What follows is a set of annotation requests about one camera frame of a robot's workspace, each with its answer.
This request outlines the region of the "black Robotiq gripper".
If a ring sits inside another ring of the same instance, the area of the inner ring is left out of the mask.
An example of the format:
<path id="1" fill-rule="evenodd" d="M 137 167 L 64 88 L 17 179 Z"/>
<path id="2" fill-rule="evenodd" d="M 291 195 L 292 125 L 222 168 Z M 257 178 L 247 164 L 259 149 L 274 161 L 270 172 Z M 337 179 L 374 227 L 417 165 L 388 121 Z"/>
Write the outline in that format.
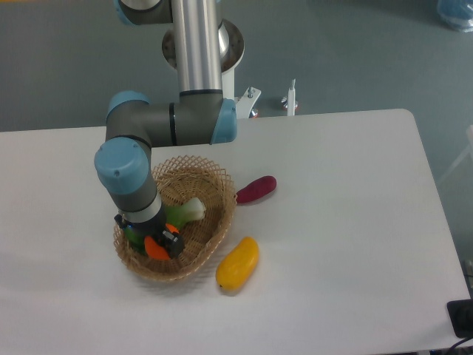
<path id="1" fill-rule="evenodd" d="M 164 240 L 165 250 L 170 258 L 178 258 L 184 251 L 184 239 L 178 231 L 165 229 L 166 212 L 161 206 L 159 209 L 148 208 L 138 212 L 125 212 L 114 216 L 115 224 L 120 229 L 127 226 L 142 237 L 146 235 L 161 234 Z"/>

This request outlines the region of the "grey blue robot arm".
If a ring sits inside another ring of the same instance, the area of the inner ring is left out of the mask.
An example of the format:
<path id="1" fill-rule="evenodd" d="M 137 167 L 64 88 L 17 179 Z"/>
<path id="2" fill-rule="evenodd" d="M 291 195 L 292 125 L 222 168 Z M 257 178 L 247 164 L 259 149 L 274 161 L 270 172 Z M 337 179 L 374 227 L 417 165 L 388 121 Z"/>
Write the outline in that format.
<path id="1" fill-rule="evenodd" d="M 115 95 L 94 165 L 118 208 L 116 223 L 142 237 L 150 257 L 174 259 L 184 242 L 168 222 L 151 155 L 157 147 L 227 143 L 237 135 L 236 104 L 224 96 L 222 85 L 220 6 L 217 1 L 116 1 L 115 9 L 127 24 L 172 24 L 180 99 L 158 106 L 139 92 Z"/>

